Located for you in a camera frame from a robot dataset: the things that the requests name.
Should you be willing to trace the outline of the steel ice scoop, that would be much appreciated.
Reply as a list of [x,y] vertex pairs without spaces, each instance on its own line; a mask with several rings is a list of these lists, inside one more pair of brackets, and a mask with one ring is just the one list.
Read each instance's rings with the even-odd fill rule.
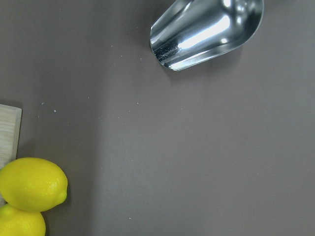
[[263,13],[262,0],[177,0],[151,26],[151,50],[162,66],[181,71],[243,46]]

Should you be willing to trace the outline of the yellow lemon near board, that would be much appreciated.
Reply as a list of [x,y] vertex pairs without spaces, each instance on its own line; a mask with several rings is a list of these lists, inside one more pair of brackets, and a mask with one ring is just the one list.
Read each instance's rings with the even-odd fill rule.
[[16,159],[0,171],[0,194],[13,207],[43,212],[67,198],[68,180],[55,163],[34,157]]

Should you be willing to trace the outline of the bamboo cutting board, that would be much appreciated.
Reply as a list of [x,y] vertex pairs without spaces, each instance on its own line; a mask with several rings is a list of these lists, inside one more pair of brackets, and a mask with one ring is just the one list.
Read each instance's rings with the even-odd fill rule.
[[0,169],[16,159],[22,109],[0,105]]

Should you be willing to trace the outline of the yellow lemon outer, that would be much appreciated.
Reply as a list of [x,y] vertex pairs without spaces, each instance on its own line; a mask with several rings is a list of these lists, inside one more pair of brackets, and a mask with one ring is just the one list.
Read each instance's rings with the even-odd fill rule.
[[5,204],[0,207],[1,236],[44,236],[46,225],[40,212],[28,212]]

